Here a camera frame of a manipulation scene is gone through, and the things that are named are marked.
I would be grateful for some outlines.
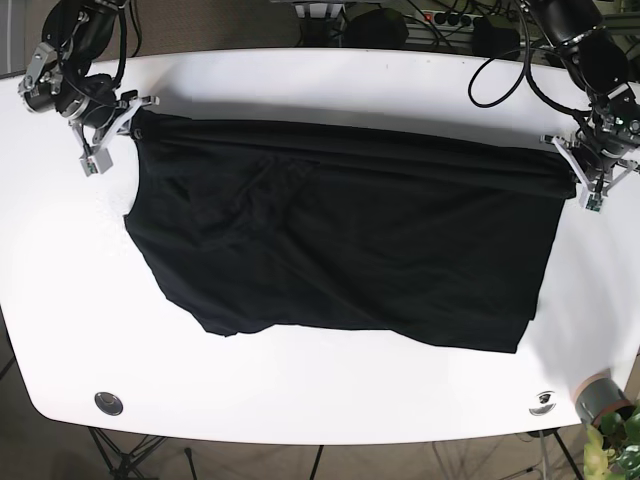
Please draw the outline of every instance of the power strip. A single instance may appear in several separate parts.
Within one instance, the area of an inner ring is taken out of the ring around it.
[[[422,10],[422,17],[416,12],[415,18],[422,21],[430,20],[442,32],[471,33],[475,28],[476,19],[482,17],[466,13],[463,15],[447,13],[441,10]]]

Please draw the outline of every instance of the wrinkled fabric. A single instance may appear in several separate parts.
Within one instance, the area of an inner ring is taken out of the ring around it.
[[[556,155],[398,132],[139,112],[126,228],[207,332],[393,330],[516,351],[572,174]]]

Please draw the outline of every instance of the white table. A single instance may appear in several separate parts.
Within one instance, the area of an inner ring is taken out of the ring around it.
[[[481,60],[441,54],[256,50],[132,60],[123,88],[198,118],[292,120],[541,148],[573,130],[523,85],[480,110],[466,87]],[[519,64],[478,82],[497,98]],[[114,64],[96,70],[114,72]],[[586,100],[565,72],[535,67],[540,87]],[[133,142],[86,179],[55,113],[32,115],[0,82],[0,304],[34,406],[46,417],[173,437],[285,444],[446,440],[577,423],[569,390],[605,367],[624,385],[640,344],[640,178],[598,215],[567,203],[516,355],[436,348],[392,332],[274,327],[206,334],[166,301],[122,214],[137,184]],[[536,395],[558,404],[534,417]],[[124,412],[103,414],[97,392]]]

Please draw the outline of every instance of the gray pot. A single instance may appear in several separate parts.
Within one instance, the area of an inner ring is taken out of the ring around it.
[[[603,415],[632,407],[632,404],[613,380],[598,378],[578,395],[575,407],[582,423],[598,427]]]

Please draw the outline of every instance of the potted plant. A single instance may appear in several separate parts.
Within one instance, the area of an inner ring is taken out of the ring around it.
[[[588,379],[574,397],[587,425],[585,480],[640,478],[640,407],[605,374]]]
[[[617,412],[604,415],[599,429],[587,426],[587,435],[585,480],[640,478],[640,407],[627,420]]]

